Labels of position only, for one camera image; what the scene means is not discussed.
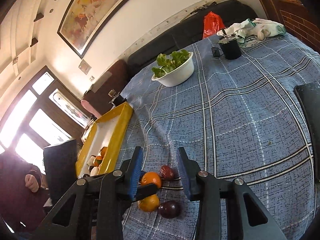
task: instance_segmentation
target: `yellow tray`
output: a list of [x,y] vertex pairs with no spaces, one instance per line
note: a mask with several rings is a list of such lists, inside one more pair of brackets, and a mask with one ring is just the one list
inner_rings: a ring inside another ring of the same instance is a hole
[[85,173],[89,174],[87,162],[90,156],[97,156],[104,146],[107,146],[108,149],[103,157],[99,174],[108,173],[115,169],[132,112],[131,106],[124,102],[94,122],[76,162],[78,178]]

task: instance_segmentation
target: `person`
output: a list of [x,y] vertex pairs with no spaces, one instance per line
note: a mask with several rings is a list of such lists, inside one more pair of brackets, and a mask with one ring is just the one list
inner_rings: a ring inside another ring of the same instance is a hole
[[41,185],[37,166],[10,151],[0,154],[0,215],[24,239],[30,238],[45,217],[43,206],[49,194]]

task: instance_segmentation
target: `painting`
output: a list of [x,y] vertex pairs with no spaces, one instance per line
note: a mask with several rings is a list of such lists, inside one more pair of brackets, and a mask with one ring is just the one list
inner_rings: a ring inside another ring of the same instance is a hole
[[58,35],[80,58],[108,20],[128,0],[71,0],[62,18]]

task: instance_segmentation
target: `person's hand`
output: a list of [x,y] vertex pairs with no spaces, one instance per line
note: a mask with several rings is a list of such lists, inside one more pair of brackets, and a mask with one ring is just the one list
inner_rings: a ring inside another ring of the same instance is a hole
[[32,192],[37,192],[39,189],[39,184],[35,176],[27,174],[25,177],[26,187],[29,188]]

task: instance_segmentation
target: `plaid tablecloth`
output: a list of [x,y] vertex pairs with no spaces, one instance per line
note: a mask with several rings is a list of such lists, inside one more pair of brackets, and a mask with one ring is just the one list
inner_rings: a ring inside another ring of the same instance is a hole
[[[176,169],[176,150],[217,178],[241,177],[288,239],[299,239],[317,208],[310,136],[295,85],[320,80],[320,56],[290,34],[247,39],[242,56],[213,58],[217,36],[188,46],[195,71],[184,83],[151,81],[153,63],[140,71],[122,96],[134,109],[117,167],[143,147],[143,170]],[[126,212],[124,239],[193,239],[198,202],[189,202],[180,181],[165,182],[161,202],[177,200],[183,212],[164,219],[137,204]],[[222,232],[226,212],[222,202]]]

